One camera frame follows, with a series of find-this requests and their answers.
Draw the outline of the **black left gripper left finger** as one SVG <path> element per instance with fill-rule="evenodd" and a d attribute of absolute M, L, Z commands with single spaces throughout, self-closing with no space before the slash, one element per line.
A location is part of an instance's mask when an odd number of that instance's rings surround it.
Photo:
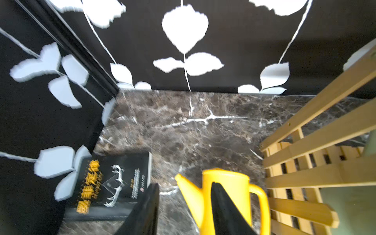
<path fill-rule="evenodd" d="M 159 202 L 159 184 L 151 184 L 115 235 L 156 235 Z"/>

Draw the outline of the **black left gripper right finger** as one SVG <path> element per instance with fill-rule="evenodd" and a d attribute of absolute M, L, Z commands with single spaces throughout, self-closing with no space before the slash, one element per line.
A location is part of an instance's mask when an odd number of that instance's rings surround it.
<path fill-rule="evenodd" d="M 216 235 L 256 235 L 220 183 L 211 185 L 211 207 Z"/>

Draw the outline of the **yellow plastic watering can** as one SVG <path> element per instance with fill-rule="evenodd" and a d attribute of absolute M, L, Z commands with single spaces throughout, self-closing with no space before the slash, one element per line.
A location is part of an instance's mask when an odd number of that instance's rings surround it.
<path fill-rule="evenodd" d="M 220 183 L 248 225 L 252 225 L 251 194 L 258 196 L 260 204 L 260 233 L 271 234 L 271 216 L 267 194 L 257 185 L 250 184 L 247 175 L 220 168 L 202 172 L 202 188 L 198 188 L 181 174 L 175 176 L 177 185 L 198 226 L 201 235 L 214 235 L 212 215 L 212 183 Z"/>

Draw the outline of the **wooden slatted two-tier shelf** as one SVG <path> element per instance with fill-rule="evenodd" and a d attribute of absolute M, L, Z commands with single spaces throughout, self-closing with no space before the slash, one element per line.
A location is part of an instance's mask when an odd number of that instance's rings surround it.
<path fill-rule="evenodd" d="M 376 43 L 355 52 L 343 73 L 261 143 L 265 184 L 270 191 L 267 235 L 330 235 L 339 227 L 338 213 L 325 204 L 321 189 L 376 184 L 376 156 L 370 146 L 343 142 L 369 133 L 375 138 L 373 99 L 328 125 L 303 135 L 302 127 L 376 77 Z"/>

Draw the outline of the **light green watering can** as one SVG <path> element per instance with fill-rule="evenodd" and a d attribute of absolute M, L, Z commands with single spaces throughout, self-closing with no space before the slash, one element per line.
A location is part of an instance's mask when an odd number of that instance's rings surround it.
<path fill-rule="evenodd" d="M 351 176 L 369 176 L 370 182 L 350 186 L 322 188 L 324 203 L 339 216 L 333 235 L 374 235 L 376 233 L 376 132 L 369 134 L 366 146 L 332 146 L 324 151 L 327 164 L 349 161 L 345 170 Z"/>

